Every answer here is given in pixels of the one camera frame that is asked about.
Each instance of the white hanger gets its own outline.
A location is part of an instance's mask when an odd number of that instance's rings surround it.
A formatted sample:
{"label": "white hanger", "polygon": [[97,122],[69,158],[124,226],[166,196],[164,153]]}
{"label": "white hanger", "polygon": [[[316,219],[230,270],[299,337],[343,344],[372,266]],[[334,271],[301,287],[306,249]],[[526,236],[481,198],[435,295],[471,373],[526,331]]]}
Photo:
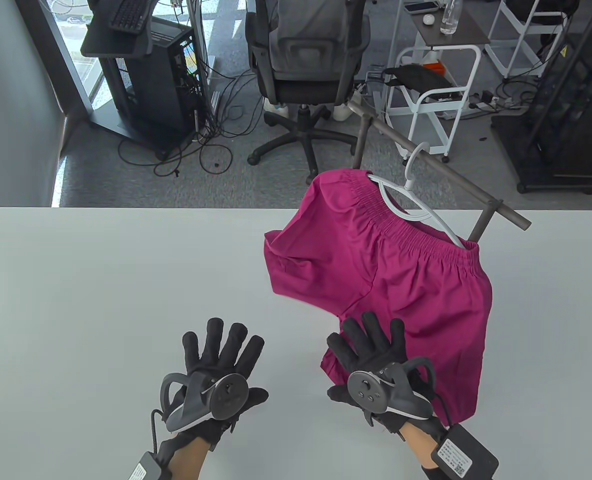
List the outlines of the white hanger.
{"label": "white hanger", "polygon": [[[416,147],[414,152],[409,157],[409,160],[407,160],[407,166],[405,167],[405,186],[404,187],[401,187],[400,185],[396,185],[395,183],[392,183],[389,180],[385,180],[384,178],[380,178],[380,176],[375,176],[374,174],[370,174],[369,179],[371,179],[372,181],[374,181],[375,183],[378,184],[378,186],[380,187],[380,194],[382,195],[382,199],[385,201],[385,203],[389,207],[389,210],[391,210],[393,213],[398,215],[398,217],[400,217],[404,220],[407,220],[409,222],[421,222],[422,220],[428,220],[430,218],[433,218],[433,220],[435,220],[442,227],[444,233],[446,233],[449,236],[451,241],[456,246],[460,247],[461,249],[464,249],[465,246],[462,245],[460,238],[458,238],[458,236],[453,232],[453,230],[451,230],[451,228],[449,228],[449,226],[445,223],[445,221],[442,220],[442,218],[440,218],[438,216],[438,214],[435,213],[431,208],[429,208],[426,205],[426,203],[424,203],[421,199],[419,199],[417,196],[415,196],[414,192],[412,192],[412,188],[414,187],[414,182],[415,182],[415,176],[412,175],[412,173],[411,173],[412,164],[414,164],[414,160],[418,156],[418,153],[421,150],[429,151],[429,148],[430,148],[429,142],[426,142],[426,141],[422,142],[421,144],[419,144]],[[391,201],[391,199],[389,198],[389,195],[387,195],[387,192],[385,191],[385,187],[389,187],[389,188],[396,190],[397,192],[400,192],[401,194],[405,195],[405,197],[407,197],[412,202],[414,202],[417,206],[422,208],[422,210],[424,210],[425,213],[422,213],[420,215],[409,215],[408,213],[401,212],[398,208],[396,208],[394,203]]]}

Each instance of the hand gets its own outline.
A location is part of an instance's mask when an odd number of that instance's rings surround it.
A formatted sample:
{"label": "hand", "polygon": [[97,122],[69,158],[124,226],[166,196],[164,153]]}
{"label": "hand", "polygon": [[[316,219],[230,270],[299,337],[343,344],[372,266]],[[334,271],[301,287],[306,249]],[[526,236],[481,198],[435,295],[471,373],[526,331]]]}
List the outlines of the hand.
{"label": "hand", "polygon": [[[392,362],[403,364],[408,360],[405,324],[400,318],[395,318],[391,322],[391,342],[387,339],[374,313],[362,315],[362,325],[364,325],[364,331],[353,318],[349,318],[342,324],[342,329],[350,339],[353,348],[337,333],[327,337],[327,345],[346,371],[352,373],[360,370],[377,373]],[[427,400],[431,402],[436,397],[433,389],[422,380],[419,371],[412,371],[408,378],[412,389]],[[360,408],[351,398],[346,385],[331,387],[327,390],[327,395],[334,402],[347,403]],[[392,434],[397,434],[408,420],[406,416],[391,411],[375,415],[374,418]]]}
{"label": "hand", "polygon": [[[223,321],[220,318],[211,318],[207,322],[207,339],[205,340],[205,348],[201,356],[198,356],[198,336],[193,331],[188,331],[184,334],[182,337],[182,346],[184,347],[184,363],[187,368],[187,375],[203,370],[208,371],[210,377],[216,380],[231,373],[238,373],[245,378],[250,377],[262,352],[264,340],[257,335],[252,336],[242,354],[238,357],[238,353],[247,336],[245,325],[234,323],[231,326],[225,346],[220,351],[222,332]],[[210,386],[210,384],[205,385],[205,390]],[[175,395],[173,402],[171,402],[170,412],[184,402],[185,394],[186,387],[182,387]],[[193,426],[187,432],[205,439],[212,447],[216,446],[226,430],[233,430],[243,412],[266,402],[267,398],[269,398],[269,393],[263,388],[250,388],[246,403],[233,417],[226,420],[214,420],[213,418],[205,420]]]}

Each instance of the power adapter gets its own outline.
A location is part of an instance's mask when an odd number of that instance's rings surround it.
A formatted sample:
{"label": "power adapter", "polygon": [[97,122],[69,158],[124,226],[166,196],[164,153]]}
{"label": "power adapter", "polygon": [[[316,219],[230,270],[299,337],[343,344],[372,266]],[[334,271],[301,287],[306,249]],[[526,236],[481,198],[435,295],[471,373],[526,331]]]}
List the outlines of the power adapter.
{"label": "power adapter", "polygon": [[480,101],[482,103],[486,103],[487,105],[491,105],[494,102],[494,94],[489,90],[484,90],[483,96],[481,96]]}
{"label": "power adapter", "polygon": [[431,459],[451,480],[492,480],[498,459],[459,423],[453,425]]}
{"label": "power adapter", "polygon": [[171,478],[171,472],[166,468],[161,468],[154,458],[154,454],[146,452],[134,468],[129,480],[171,480]]}

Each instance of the chair base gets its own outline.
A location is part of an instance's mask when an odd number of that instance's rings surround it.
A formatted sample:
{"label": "chair base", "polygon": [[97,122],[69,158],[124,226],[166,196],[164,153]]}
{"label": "chair base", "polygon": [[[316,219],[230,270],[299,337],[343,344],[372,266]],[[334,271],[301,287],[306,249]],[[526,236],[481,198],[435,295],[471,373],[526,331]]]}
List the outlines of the chair base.
{"label": "chair base", "polygon": [[319,107],[314,114],[311,114],[307,105],[302,105],[298,109],[298,118],[293,121],[288,118],[272,113],[264,113],[264,123],[273,127],[280,125],[289,130],[278,138],[274,138],[268,141],[266,144],[259,146],[255,149],[252,154],[247,158],[247,162],[250,165],[258,165],[262,156],[273,151],[281,146],[287,144],[293,144],[294,142],[300,142],[303,149],[305,150],[305,156],[307,157],[307,164],[309,164],[309,176],[307,177],[307,185],[309,185],[314,178],[318,175],[318,163],[316,162],[316,154],[314,154],[314,147],[311,143],[312,140],[336,140],[337,142],[343,142],[344,144],[350,145],[351,155],[356,151],[356,143],[358,138],[353,135],[347,135],[345,133],[334,132],[331,130],[323,130],[316,128],[318,120],[329,119],[331,112],[325,106]]}

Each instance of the chair armrest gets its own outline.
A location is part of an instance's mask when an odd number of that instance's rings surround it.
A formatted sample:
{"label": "chair armrest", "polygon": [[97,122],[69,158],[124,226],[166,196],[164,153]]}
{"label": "chair armrest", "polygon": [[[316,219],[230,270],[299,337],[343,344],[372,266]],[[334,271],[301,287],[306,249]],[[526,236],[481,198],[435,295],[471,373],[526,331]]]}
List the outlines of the chair armrest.
{"label": "chair armrest", "polygon": [[362,52],[366,50],[371,41],[371,25],[369,24],[369,17],[366,15],[362,17],[362,31],[360,35],[360,45],[346,49],[335,105],[341,105],[346,101],[344,96],[348,91],[350,84],[353,84],[353,76],[357,73],[356,70],[360,63]]}
{"label": "chair armrest", "polygon": [[368,16],[362,17],[362,31],[360,33],[360,36],[361,36],[360,45],[348,48],[347,51],[350,54],[362,53],[369,46],[369,42],[371,41],[371,23],[369,23]]}
{"label": "chair armrest", "polygon": [[[257,0],[257,9],[264,5],[264,0]],[[261,18],[257,12],[248,11],[245,17],[245,38],[249,52],[249,66],[262,82],[267,93],[267,98],[274,105],[278,103],[276,98],[275,80],[269,57],[269,25],[261,27]]]}

